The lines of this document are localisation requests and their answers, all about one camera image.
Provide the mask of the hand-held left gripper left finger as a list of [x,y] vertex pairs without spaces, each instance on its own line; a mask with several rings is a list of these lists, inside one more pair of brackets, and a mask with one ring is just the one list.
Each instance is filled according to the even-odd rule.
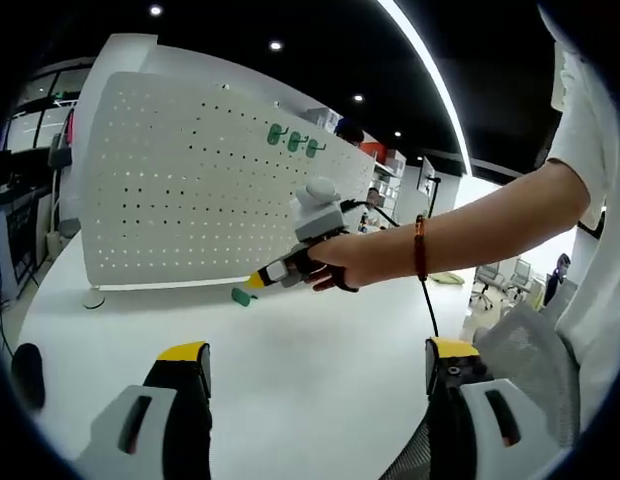
[[169,348],[93,420],[76,470],[84,479],[209,479],[210,398],[209,344]]

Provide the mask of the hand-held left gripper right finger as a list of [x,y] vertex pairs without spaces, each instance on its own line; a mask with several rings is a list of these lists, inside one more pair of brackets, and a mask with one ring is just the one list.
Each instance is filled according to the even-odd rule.
[[426,340],[430,477],[540,479],[563,454],[545,413],[471,344]]

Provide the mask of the person's right hand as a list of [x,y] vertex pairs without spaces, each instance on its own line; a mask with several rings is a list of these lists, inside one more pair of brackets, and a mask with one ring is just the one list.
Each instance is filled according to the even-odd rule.
[[337,286],[335,272],[342,271],[342,283],[358,289],[392,277],[393,261],[388,254],[391,236],[384,232],[331,238],[311,247],[308,256],[322,264],[305,282],[315,291]]

